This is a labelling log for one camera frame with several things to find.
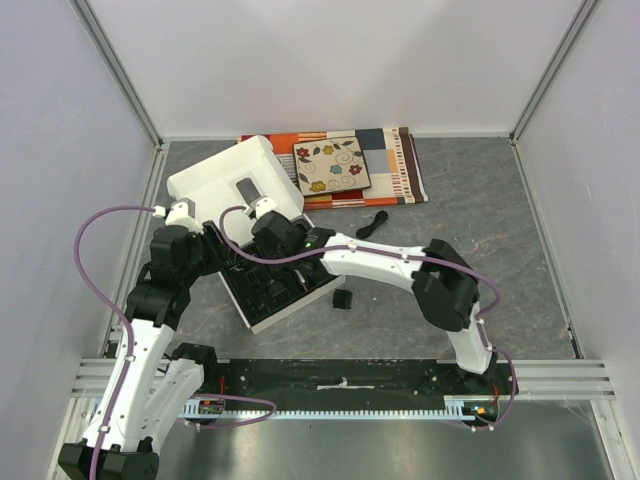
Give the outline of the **black comb guard attachment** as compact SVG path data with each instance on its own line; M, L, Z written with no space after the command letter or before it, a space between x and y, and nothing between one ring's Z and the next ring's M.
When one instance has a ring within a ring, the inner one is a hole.
M349 290L336 289L332 297L332 306L335 309L350 310L353 304L353 293Z

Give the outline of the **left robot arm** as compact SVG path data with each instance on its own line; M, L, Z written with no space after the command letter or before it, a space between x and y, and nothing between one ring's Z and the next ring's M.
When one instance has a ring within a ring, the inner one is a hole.
M104 396L82 438L61 447L58 464L72 479L153 479L159 454L185 403L219 383L214 348L183 343L156 383L158 367L190 289L221 269L221 238L211 222L203 232L158 229L150 255L126 302L122 340Z

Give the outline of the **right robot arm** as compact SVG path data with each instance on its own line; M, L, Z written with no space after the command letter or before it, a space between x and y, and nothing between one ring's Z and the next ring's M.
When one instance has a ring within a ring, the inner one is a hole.
M268 259L313 251L311 258L331 275L375 280L412 293L425 320L446 332L460 386L477 394L493 383L492 353L477 324L478 280L446 242L434 239L426 247L376 244L332 229L306 229L275 211L258 219L251 235Z

